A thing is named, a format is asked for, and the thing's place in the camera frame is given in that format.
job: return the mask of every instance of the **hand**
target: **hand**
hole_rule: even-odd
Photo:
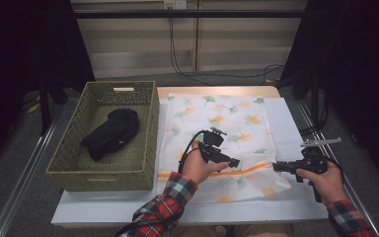
[[[221,162],[217,164],[207,164],[202,159],[201,152],[198,149],[199,141],[194,141],[191,145],[192,151],[186,159],[183,168],[183,175],[190,178],[196,184],[201,184],[208,176],[217,171],[221,171],[229,167],[228,162]]]
[[[308,179],[309,185],[314,184],[325,207],[329,207],[336,201],[347,199],[343,189],[341,171],[334,163],[328,162],[328,171],[322,175],[303,169],[297,169],[296,172],[302,178]]]

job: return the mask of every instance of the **person's left hand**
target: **person's left hand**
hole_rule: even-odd
[[[196,184],[201,184],[208,176],[217,171],[229,167],[228,162],[217,164],[207,164],[202,159],[201,152],[198,149],[199,141],[194,141],[191,145],[192,151],[189,153],[183,168],[183,175],[193,180]]]

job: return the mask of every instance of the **dark curtain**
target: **dark curtain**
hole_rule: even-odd
[[[69,0],[0,0],[0,145],[27,92],[42,88],[61,104],[63,87],[81,92],[95,80],[72,13]]]
[[[291,81],[300,97],[311,88],[310,75],[317,75],[379,168],[379,0],[309,0],[306,11],[329,2],[339,5],[337,13],[302,19],[281,81]],[[296,76],[302,70],[311,73]]]

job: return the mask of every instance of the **wall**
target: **wall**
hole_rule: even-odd
[[[163,1],[72,0],[75,10],[161,10]],[[194,0],[188,9],[302,10],[305,0]],[[284,64],[300,19],[173,19],[182,71]],[[97,78],[173,72],[168,19],[78,20]]]

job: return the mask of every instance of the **wicker basket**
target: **wicker basket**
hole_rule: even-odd
[[[117,109],[130,108],[140,128],[121,150],[94,161],[81,140]],[[141,191],[153,188],[159,122],[155,82],[89,82],[46,173],[66,191]]]

